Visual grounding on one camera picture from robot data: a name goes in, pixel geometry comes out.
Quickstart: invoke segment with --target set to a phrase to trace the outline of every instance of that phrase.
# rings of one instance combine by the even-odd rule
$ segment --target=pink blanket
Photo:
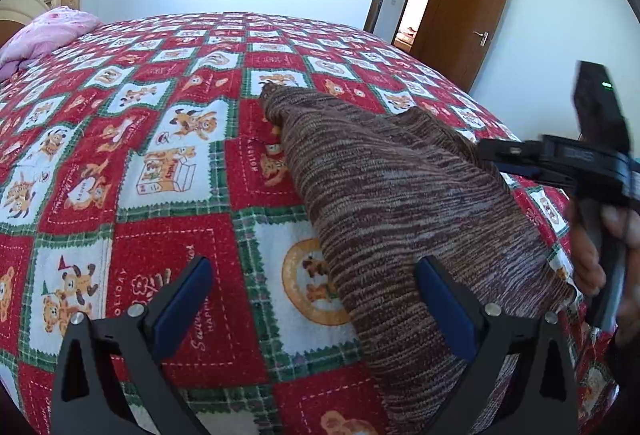
[[[94,15],[66,6],[41,14],[0,49],[0,81],[101,24]]]

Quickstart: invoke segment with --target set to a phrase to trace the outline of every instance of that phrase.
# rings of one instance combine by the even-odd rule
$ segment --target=bedspread
[[[466,138],[516,139],[439,73],[351,27],[250,13],[104,26],[0,85],[0,379],[49,433],[53,371],[70,316],[146,304],[195,253],[214,287],[163,363],[212,433],[383,435],[380,394],[324,273],[267,82],[366,110],[430,111]],[[566,196],[504,176],[570,280]],[[575,354],[584,308],[561,316]],[[612,390],[607,339],[580,376],[584,427]],[[115,361],[138,421],[153,430]]]

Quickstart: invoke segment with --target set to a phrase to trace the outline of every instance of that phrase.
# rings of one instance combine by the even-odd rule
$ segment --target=human hand
[[[616,209],[611,206],[602,208],[602,223],[616,238],[623,238],[626,227],[626,214],[629,216],[626,232],[626,281],[616,320],[618,330],[616,343],[623,346],[640,333],[640,216],[635,211]],[[574,281],[585,296],[595,296],[606,283],[606,276],[598,252],[587,235],[585,228],[576,219],[573,202],[568,208],[570,222],[569,238],[571,258],[574,264]]]

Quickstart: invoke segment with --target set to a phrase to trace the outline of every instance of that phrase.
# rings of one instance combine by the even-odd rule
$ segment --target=blue gripper pad
[[[415,277],[420,297],[436,320],[451,351],[468,362],[474,360],[478,353],[474,323],[428,258],[422,258],[417,263]]]
[[[154,325],[151,355],[161,361],[175,354],[187,334],[191,322],[211,290],[213,269],[207,258],[200,258],[173,299],[167,303]]]

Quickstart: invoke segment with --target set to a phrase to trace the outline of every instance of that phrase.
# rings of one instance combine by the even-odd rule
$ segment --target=metal screw
[[[545,313],[545,321],[547,323],[551,323],[552,325],[555,325],[556,323],[558,323],[558,315],[555,312],[546,312]]]
[[[127,309],[127,314],[132,318],[137,318],[138,316],[142,316],[142,313],[145,311],[145,306],[140,303],[134,303]]]
[[[71,316],[71,322],[74,325],[79,325],[82,321],[84,321],[84,314],[82,312],[76,312]]]
[[[486,312],[488,316],[497,318],[500,314],[502,314],[502,309],[497,303],[487,303],[484,306],[484,312]]]

